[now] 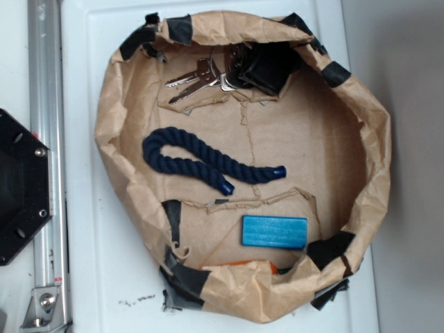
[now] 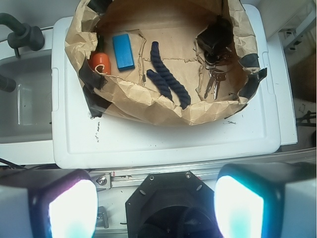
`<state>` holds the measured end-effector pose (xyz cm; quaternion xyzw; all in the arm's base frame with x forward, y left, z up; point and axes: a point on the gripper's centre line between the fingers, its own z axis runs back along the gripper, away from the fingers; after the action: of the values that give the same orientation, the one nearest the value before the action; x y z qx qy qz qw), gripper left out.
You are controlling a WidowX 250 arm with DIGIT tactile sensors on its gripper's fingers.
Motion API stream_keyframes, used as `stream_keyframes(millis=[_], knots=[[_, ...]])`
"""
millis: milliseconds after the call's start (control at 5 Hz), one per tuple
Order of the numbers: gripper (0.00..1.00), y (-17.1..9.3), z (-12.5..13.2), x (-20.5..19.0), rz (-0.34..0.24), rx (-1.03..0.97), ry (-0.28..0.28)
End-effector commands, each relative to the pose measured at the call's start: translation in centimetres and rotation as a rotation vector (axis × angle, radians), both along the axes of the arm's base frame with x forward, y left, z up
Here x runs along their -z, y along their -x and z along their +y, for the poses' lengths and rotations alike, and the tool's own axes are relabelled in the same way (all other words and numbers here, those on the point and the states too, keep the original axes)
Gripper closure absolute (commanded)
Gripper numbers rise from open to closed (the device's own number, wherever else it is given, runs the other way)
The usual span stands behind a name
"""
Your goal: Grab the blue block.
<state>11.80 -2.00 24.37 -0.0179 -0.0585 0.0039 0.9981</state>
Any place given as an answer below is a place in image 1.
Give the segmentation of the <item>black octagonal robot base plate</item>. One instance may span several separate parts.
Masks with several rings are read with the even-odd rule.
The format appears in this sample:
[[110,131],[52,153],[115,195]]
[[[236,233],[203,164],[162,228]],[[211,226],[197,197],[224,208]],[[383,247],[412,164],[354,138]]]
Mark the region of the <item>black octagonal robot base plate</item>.
[[49,150],[1,110],[1,265],[9,265],[51,218]]

